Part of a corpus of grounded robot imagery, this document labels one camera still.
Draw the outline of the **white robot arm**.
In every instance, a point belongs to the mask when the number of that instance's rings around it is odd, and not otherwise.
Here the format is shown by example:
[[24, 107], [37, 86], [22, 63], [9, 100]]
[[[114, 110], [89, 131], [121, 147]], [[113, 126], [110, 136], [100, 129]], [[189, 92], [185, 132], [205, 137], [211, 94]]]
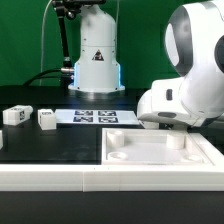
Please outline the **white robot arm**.
[[[156, 80], [140, 98], [145, 122], [200, 127], [224, 115], [224, 0], [179, 6], [164, 44], [177, 78]], [[115, 53], [115, 21], [94, 3], [81, 6], [81, 52], [69, 89], [89, 99], [125, 89]]]

